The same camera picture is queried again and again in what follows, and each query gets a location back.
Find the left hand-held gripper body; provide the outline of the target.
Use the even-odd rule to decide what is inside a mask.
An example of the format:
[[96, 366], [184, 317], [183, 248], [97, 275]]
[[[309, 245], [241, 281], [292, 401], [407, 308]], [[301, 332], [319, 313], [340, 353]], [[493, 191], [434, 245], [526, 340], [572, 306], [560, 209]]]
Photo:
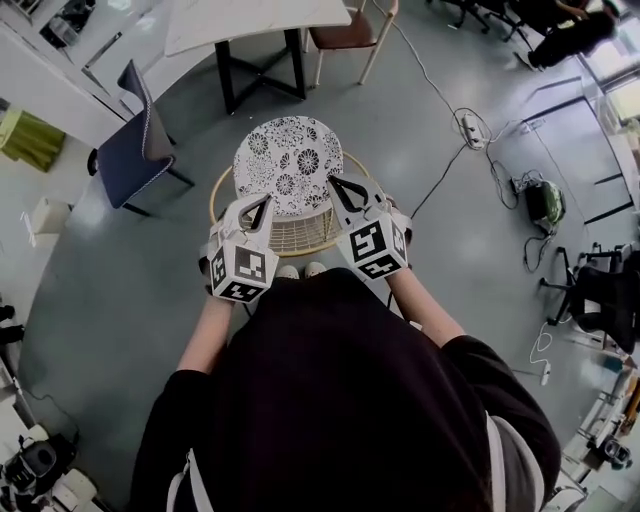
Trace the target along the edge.
[[250, 304], [271, 287], [279, 256], [269, 247], [274, 201], [272, 222], [256, 233], [253, 225], [240, 224], [242, 198], [232, 202], [211, 227], [201, 248], [199, 268], [210, 295]]

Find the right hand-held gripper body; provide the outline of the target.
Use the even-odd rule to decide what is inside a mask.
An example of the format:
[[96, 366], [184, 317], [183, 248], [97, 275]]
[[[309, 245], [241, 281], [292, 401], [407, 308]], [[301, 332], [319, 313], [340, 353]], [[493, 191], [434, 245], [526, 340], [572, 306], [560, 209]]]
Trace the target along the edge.
[[341, 234], [336, 239], [346, 262], [363, 280], [386, 278], [409, 266], [412, 220], [378, 187], [380, 200], [373, 199], [368, 209], [355, 213], [352, 226], [339, 223]]

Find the gold wire round chair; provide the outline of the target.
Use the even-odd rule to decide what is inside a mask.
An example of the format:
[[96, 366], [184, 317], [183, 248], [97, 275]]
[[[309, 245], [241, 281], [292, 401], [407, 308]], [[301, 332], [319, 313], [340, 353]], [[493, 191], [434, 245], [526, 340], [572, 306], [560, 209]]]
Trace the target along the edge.
[[333, 247], [341, 228], [331, 203], [307, 217], [274, 219], [269, 247], [281, 258], [308, 256]]

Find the person's left forearm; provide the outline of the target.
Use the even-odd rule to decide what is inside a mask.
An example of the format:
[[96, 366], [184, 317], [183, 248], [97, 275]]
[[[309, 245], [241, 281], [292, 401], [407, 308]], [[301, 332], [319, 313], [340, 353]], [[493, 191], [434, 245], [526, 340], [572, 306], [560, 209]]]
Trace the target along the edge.
[[182, 354], [178, 371], [210, 374], [226, 345], [233, 303], [208, 296], [194, 332]]

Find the person's right forearm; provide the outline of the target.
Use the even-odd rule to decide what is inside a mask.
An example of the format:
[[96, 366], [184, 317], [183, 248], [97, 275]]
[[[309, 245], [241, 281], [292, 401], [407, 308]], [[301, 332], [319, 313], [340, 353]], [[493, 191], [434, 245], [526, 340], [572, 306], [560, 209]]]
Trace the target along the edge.
[[403, 268], [386, 278], [402, 316], [421, 326], [421, 330], [438, 347], [465, 335], [462, 327], [434, 299], [410, 268]]

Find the blue grey upholstered chair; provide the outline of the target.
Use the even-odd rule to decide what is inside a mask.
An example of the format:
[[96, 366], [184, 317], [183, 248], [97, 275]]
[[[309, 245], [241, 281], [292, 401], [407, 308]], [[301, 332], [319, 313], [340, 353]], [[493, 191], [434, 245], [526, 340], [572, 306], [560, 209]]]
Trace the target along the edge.
[[107, 199], [115, 209], [125, 209], [142, 217], [150, 215], [132, 199], [164, 174], [189, 187], [195, 183], [174, 169], [175, 141], [169, 136], [141, 72], [129, 61], [118, 78], [118, 86], [134, 95], [142, 110], [127, 121], [87, 160], [91, 176], [99, 175]]

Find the brown seat wooden chair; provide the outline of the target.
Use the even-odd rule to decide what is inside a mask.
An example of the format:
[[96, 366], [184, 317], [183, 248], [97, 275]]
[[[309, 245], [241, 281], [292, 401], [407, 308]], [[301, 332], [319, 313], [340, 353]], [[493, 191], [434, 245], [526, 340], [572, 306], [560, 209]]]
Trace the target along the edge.
[[374, 34], [372, 25], [364, 13], [366, 3], [367, 0], [362, 0], [358, 8], [347, 9], [351, 18], [349, 25], [311, 27], [305, 31], [304, 52], [309, 51], [310, 43], [313, 43], [317, 50], [312, 88], [320, 85], [323, 60], [328, 52], [369, 50], [369, 57], [358, 79], [359, 85], [366, 83], [380, 47], [398, 14], [399, 0], [390, 0], [389, 8], [383, 10], [384, 23], [378, 35]]

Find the white marble table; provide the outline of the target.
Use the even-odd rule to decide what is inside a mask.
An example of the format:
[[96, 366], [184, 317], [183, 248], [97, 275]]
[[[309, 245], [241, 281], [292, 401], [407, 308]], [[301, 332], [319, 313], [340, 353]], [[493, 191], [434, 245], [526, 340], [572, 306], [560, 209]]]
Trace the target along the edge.
[[[262, 86], [306, 98], [302, 33], [346, 26], [343, 0], [172, 0], [165, 55], [214, 46], [221, 90], [229, 115]], [[236, 39], [281, 32], [285, 47], [261, 66], [231, 55]]]

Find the black office chair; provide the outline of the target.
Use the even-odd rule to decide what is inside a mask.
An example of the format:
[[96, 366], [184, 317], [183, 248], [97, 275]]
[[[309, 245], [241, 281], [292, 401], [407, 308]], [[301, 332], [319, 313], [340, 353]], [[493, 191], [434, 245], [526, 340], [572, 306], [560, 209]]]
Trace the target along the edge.
[[513, 0], [439, 0], [455, 6], [459, 9], [459, 17], [456, 21], [449, 25], [455, 30], [460, 29], [468, 16], [473, 17], [481, 25], [480, 32], [484, 35], [488, 34], [491, 27], [487, 23], [488, 18], [495, 18], [503, 24], [511, 28], [511, 31], [504, 38], [507, 42], [513, 35], [518, 34], [525, 38], [523, 31], [525, 23], [516, 21], [508, 15], [508, 11], [513, 7]]
[[547, 319], [556, 326], [565, 314], [586, 332], [600, 331], [620, 350], [631, 355], [640, 343], [640, 250], [628, 256], [621, 249], [582, 253], [583, 265], [571, 266], [565, 248], [562, 256], [565, 282], [545, 278], [539, 285], [564, 293], [558, 313]]

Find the black white floral seat cushion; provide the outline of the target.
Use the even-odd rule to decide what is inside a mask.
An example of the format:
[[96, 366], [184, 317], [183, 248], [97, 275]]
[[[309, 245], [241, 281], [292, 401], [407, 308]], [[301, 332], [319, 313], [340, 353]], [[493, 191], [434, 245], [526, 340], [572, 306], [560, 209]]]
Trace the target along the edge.
[[233, 161], [236, 194], [269, 194], [277, 217], [312, 216], [329, 208], [327, 180], [344, 171], [337, 135], [321, 121], [286, 116], [254, 128]]

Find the white power strip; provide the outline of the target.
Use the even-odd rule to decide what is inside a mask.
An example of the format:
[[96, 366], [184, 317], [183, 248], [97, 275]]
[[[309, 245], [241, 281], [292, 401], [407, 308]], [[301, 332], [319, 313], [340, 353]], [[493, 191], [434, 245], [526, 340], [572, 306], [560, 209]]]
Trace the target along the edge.
[[482, 131], [479, 118], [471, 112], [465, 112], [460, 123], [467, 145], [475, 151], [483, 150], [489, 139]]

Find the person's black shirt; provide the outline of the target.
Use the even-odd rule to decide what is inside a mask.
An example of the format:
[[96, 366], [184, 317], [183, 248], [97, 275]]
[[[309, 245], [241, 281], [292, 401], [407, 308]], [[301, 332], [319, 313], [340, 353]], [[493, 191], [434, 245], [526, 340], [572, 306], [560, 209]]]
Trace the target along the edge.
[[353, 272], [276, 278], [156, 399], [127, 512], [540, 512], [561, 448], [509, 366], [438, 347]]

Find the green black bag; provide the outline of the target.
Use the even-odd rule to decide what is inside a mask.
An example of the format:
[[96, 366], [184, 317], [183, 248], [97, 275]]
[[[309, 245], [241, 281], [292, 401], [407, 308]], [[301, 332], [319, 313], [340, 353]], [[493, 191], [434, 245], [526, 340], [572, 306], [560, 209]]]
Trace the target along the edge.
[[553, 182], [542, 180], [524, 189], [527, 212], [532, 222], [547, 229], [564, 218], [566, 204], [563, 191]]

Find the small white box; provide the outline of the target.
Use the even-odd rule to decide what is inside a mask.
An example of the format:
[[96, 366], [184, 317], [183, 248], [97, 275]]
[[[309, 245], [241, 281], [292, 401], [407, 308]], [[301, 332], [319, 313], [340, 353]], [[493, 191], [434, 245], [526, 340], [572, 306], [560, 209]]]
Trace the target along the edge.
[[27, 232], [29, 243], [36, 247], [42, 236], [59, 235], [73, 207], [56, 199], [42, 197], [31, 213], [23, 212], [23, 221]]

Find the green cloth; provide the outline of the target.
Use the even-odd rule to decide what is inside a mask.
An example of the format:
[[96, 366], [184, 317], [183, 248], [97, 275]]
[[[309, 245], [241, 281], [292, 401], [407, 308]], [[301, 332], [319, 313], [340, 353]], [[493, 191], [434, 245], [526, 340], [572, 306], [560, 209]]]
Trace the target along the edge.
[[25, 110], [9, 108], [0, 119], [0, 153], [48, 173], [62, 151], [66, 133]]

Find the white counter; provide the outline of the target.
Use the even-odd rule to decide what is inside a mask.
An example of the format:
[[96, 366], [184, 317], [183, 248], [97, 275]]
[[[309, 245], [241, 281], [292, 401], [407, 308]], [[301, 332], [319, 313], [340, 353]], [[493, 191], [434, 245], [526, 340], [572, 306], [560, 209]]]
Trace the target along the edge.
[[131, 118], [104, 91], [52, 63], [2, 18], [0, 97], [92, 146]]

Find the grey black floor device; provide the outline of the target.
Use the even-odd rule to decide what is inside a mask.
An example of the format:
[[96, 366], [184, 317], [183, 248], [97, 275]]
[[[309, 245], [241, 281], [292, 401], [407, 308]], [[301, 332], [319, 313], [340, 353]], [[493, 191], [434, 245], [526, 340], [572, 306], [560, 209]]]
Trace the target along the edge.
[[64, 475], [76, 454], [76, 445], [61, 434], [22, 443], [0, 469], [0, 490], [7, 490], [8, 497], [41, 496]]

